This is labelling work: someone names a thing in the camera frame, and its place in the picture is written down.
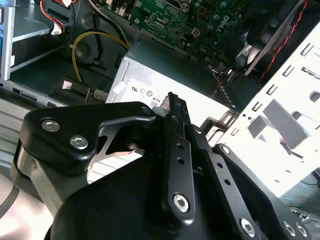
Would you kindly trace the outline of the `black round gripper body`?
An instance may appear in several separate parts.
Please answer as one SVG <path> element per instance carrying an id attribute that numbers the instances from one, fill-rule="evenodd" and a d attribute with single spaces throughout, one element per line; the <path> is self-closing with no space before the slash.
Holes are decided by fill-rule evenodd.
<path id="1" fill-rule="evenodd" d="M 59 209 L 53 240 L 243 240 L 209 180 L 193 173 L 196 215 L 179 225 L 161 206 L 163 169 L 138 160 L 84 187 Z"/>

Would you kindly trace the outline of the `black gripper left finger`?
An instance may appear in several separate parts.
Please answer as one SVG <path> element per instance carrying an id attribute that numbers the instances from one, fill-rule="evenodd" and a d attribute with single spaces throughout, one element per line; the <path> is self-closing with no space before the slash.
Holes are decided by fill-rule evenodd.
<path id="1" fill-rule="evenodd" d="M 143 150 L 160 164 L 156 202 L 171 223 L 188 226 L 196 217 L 188 108 L 172 92 L 161 107 L 167 110 L 165 116 L 139 101 L 31 111 L 22 123 L 18 166 L 36 160 L 75 177 L 109 154 Z"/>

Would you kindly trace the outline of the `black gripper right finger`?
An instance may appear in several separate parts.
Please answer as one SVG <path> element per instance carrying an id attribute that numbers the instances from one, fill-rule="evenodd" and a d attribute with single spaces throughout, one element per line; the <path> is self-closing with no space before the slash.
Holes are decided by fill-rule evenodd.
<path id="1" fill-rule="evenodd" d="M 210 147 L 202 130 L 191 124 L 187 104 L 175 98 L 175 110 L 191 144 L 194 163 L 203 171 L 214 205 L 220 240 L 310 240 L 307 226 L 271 192 L 225 144 Z"/>

